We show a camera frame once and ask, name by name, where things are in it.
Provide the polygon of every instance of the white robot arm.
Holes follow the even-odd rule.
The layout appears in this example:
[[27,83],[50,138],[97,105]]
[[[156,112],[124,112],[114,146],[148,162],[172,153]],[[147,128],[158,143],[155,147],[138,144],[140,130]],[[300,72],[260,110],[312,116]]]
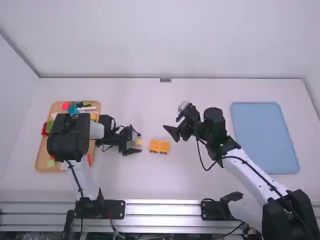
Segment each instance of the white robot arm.
[[300,189],[290,191],[260,169],[227,135],[221,109],[207,108],[202,122],[196,107],[184,101],[178,107],[176,122],[182,118],[178,127],[164,125],[164,129],[176,142],[180,137],[188,141],[195,136],[197,144],[205,145],[210,158],[236,176],[256,200],[246,202],[240,192],[228,194],[220,201],[206,198],[201,202],[204,221],[238,219],[262,233],[265,240],[320,239],[309,197]]

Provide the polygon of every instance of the black bracket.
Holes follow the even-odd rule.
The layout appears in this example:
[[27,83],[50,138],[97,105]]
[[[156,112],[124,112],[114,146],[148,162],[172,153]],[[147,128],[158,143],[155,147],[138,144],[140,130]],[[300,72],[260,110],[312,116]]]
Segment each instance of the black bracket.
[[75,202],[75,219],[113,219],[122,220],[126,214],[124,200],[105,200],[101,190],[96,200],[87,197]]
[[201,201],[201,218],[204,221],[212,220],[226,220],[233,221],[235,219],[228,207],[230,201],[238,201],[242,199],[243,194],[241,192],[232,192],[222,198],[220,201],[215,201],[210,198],[205,198]]

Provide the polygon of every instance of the black cable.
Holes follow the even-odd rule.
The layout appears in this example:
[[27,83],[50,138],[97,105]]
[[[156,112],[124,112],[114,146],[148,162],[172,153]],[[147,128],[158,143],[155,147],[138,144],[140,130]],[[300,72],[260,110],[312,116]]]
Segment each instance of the black cable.
[[262,176],[253,166],[251,166],[247,161],[243,160],[241,157],[238,156],[223,156],[222,159],[238,159],[243,164],[247,165],[255,174],[257,174],[269,187],[271,190],[275,191],[276,194],[279,195],[279,197],[282,199],[282,201],[285,203],[285,205],[289,208],[289,210],[292,212],[292,214],[298,219],[298,221],[301,223],[302,227],[304,228],[305,232],[308,234],[309,238],[311,240],[316,239],[310,232],[309,228],[307,227],[306,223],[303,221],[299,213],[293,208],[293,206],[285,199],[285,197],[278,191],[278,189],[273,186],[264,176]]
[[116,120],[111,116],[111,120],[113,120],[113,128],[112,129],[115,129],[116,128]]
[[113,145],[111,145],[111,146],[109,146],[109,147],[107,147],[106,149],[105,149],[105,145],[103,145],[103,147],[102,147],[102,152],[105,152],[105,151],[107,151],[108,149],[110,149],[110,148],[112,148],[113,147]]
[[202,201],[201,202],[203,202],[203,201],[210,201],[210,202],[213,202],[213,203],[215,203],[216,201],[215,200],[213,200],[212,198],[204,198],[204,199],[202,199]]
[[200,158],[200,163],[201,163],[203,169],[204,169],[206,172],[208,172],[210,169],[212,169],[212,167],[213,167],[217,162],[214,161],[214,162],[212,163],[212,165],[211,165],[208,169],[206,169],[205,166],[204,166],[204,163],[202,162],[202,158],[201,158],[201,154],[200,154],[200,149],[199,149],[198,138],[196,139],[196,147],[198,148],[198,154],[199,154],[199,158]]
[[220,236],[217,236],[217,237],[214,237],[214,238],[211,238],[211,240],[215,240],[215,239],[221,239],[221,238],[224,238],[226,236],[229,236],[230,234],[234,233],[237,229],[239,229],[242,225],[244,224],[244,222],[241,222],[239,224],[239,226],[237,226],[235,229],[233,229],[232,231],[226,233],[226,234],[223,234],[223,235],[220,235]]
[[[78,180],[77,175],[74,170],[74,166],[69,162],[69,160],[65,160],[65,161],[69,164],[69,169],[71,169],[71,172],[72,172],[72,175],[73,175],[74,180],[76,182],[76,185],[78,186],[78,191],[81,194],[81,198],[84,198],[84,192],[80,186],[79,180]],[[81,217],[81,229],[80,229],[80,233],[79,233],[79,238],[81,237],[83,226],[84,226],[84,219],[83,219],[83,217]]]

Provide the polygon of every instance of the yellow toy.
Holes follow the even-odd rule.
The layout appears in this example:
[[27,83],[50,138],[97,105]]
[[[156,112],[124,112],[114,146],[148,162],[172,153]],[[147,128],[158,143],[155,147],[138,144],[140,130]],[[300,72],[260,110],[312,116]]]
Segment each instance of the yellow toy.
[[153,154],[155,153],[161,153],[164,155],[168,154],[170,152],[170,142],[152,139],[150,141],[149,151]]

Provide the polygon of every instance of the metal frame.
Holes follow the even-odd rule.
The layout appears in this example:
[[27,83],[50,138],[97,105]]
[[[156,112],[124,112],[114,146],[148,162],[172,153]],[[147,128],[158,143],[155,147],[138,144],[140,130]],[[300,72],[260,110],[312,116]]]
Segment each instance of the metal frame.
[[[118,231],[125,233],[197,233],[226,234],[239,221],[203,221],[199,200],[125,200],[123,220],[114,220]],[[0,201],[0,231],[61,232],[73,202],[5,202]],[[314,205],[318,224],[320,204]],[[80,231],[79,219],[72,225]],[[107,219],[84,219],[83,232],[113,232]]]

